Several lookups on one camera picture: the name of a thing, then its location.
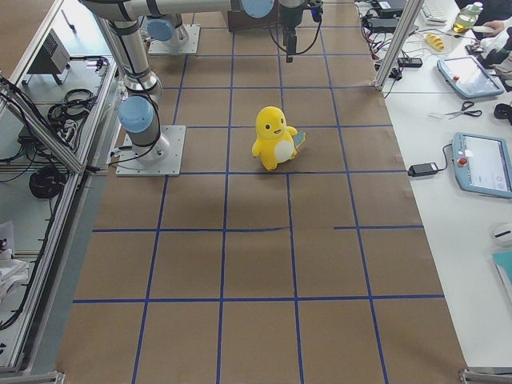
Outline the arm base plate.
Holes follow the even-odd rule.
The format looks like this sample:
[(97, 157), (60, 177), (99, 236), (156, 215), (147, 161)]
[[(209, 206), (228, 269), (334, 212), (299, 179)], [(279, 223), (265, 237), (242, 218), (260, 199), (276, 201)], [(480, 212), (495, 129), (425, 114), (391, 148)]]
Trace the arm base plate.
[(171, 24), (149, 26), (151, 36), (149, 54), (153, 56), (196, 54), (200, 25), (181, 24), (174, 28)]
[(130, 149), (122, 151), (116, 175), (119, 177), (157, 177), (179, 176), (182, 164), (182, 152), (185, 143), (185, 126), (161, 126), (161, 136), (154, 147), (132, 146), (128, 134), (124, 137), (124, 146)]

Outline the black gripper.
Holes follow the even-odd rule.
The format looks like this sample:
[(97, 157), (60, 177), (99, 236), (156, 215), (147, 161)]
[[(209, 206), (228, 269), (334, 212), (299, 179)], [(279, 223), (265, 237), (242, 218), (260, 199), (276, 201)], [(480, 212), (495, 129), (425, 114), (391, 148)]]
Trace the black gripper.
[(292, 63), (297, 54), (296, 27), (302, 22), (303, 0), (279, 0), (278, 22), (283, 28), (283, 43), (286, 51), (286, 63)]

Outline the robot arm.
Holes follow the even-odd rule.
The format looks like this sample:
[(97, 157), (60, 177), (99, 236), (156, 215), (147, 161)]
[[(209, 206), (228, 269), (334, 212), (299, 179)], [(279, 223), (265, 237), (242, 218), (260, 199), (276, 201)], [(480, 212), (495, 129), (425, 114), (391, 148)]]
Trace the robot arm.
[(276, 6), (283, 26), (287, 52), (296, 54), (295, 29), (302, 22), (305, 1), (83, 1), (82, 4), (105, 23), (105, 39), (110, 40), (116, 63), (124, 69), (124, 83), (136, 94), (159, 88), (158, 77), (150, 69), (138, 19), (169, 15), (223, 11), (243, 11), (252, 18), (264, 18)]
[(182, 46), (189, 40), (181, 14), (148, 16), (146, 30), (153, 40), (165, 42), (171, 46)]

